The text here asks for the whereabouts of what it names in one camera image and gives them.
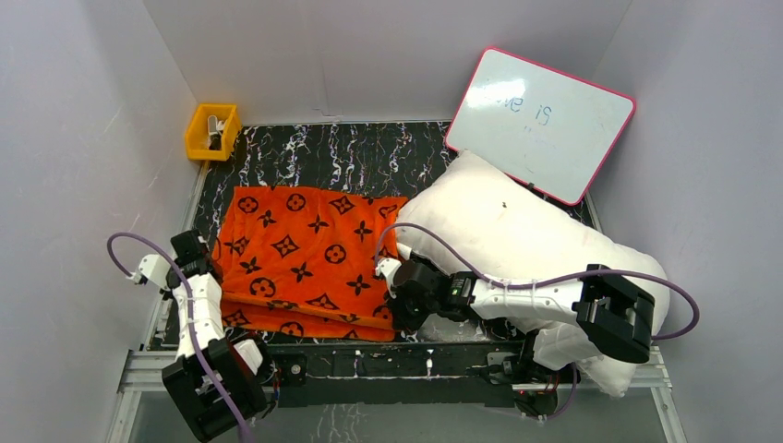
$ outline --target black and white marble surface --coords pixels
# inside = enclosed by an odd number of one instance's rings
[[[211,245],[235,186],[314,186],[368,197],[413,198],[456,157],[443,142],[448,127],[446,122],[246,126],[231,158],[210,164],[194,227]],[[584,202],[575,207],[551,202],[592,225]],[[457,324],[432,316],[415,336],[399,340],[508,340],[515,334],[507,322]]]

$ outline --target orange cloth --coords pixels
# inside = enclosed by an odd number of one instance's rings
[[[297,337],[390,341],[375,245],[406,198],[312,187],[237,187],[212,256],[228,326]],[[393,232],[382,256],[396,257]]]

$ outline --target small yellow container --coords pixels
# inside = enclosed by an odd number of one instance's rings
[[[207,119],[210,115],[225,122],[220,150],[210,150],[210,134],[207,131]],[[239,122],[235,104],[200,104],[185,133],[187,157],[190,160],[225,162],[234,152],[234,142],[241,128],[242,123]]]

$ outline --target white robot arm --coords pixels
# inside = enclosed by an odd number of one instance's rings
[[[591,265],[590,269],[601,269]],[[605,354],[629,363],[649,359],[655,299],[627,279],[596,276],[536,288],[534,281],[500,281],[501,287],[472,272],[446,276],[427,264],[384,258],[376,268],[389,286],[395,326],[418,329],[430,314],[452,320],[471,316],[558,321],[555,329],[538,332],[533,360],[551,370],[570,362]],[[531,289],[511,289],[519,286]]]
[[[189,358],[196,352],[193,349],[193,341],[190,340],[190,332],[187,327],[187,294],[185,286],[182,284],[177,284],[173,290],[169,288],[167,276],[170,269],[169,264],[161,256],[149,254],[139,262],[138,270],[134,273],[132,280],[136,284],[151,282],[164,292],[172,293],[179,315],[179,347],[176,351],[176,357]],[[187,282],[190,283],[194,298],[192,321],[199,338],[199,346],[205,350],[210,341],[222,340],[225,337],[220,310],[223,291],[220,283],[210,272],[192,275],[188,277]],[[263,363],[263,357],[256,343],[252,340],[245,340],[235,344],[234,347],[253,374],[257,374]]]

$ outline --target white wall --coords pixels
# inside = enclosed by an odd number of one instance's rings
[[[783,433],[783,4],[635,0],[594,80],[638,99],[592,187],[615,240],[693,291],[662,345],[691,442]],[[666,328],[690,319],[674,302]]]
[[[0,103],[0,440],[102,441],[154,297],[104,242],[179,229],[195,100],[140,0],[63,0],[3,3]]]
[[[244,123],[451,119],[494,44],[593,74],[630,0],[145,0],[200,102]]]

